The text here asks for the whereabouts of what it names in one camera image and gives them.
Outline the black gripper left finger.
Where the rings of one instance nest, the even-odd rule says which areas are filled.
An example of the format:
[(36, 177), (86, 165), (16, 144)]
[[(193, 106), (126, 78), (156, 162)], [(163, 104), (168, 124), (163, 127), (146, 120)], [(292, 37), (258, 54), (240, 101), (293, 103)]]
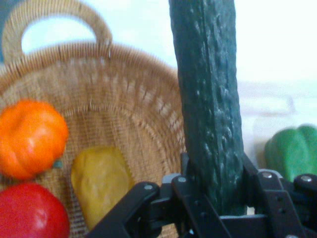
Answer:
[(231, 234), (190, 175), (190, 160), (181, 156), (181, 173), (163, 177), (162, 185), (132, 187), (86, 235), (88, 238), (157, 238), (174, 224), (180, 238), (229, 238)]

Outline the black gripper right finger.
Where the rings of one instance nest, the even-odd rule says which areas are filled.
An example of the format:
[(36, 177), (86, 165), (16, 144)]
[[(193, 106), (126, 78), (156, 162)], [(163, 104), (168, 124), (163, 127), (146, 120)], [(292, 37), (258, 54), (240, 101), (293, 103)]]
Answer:
[(317, 177), (298, 175), (293, 182), (277, 171), (258, 170), (243, 155), (243, 198), (263, 214), (270, 238), (315, 238), (317, 236)]

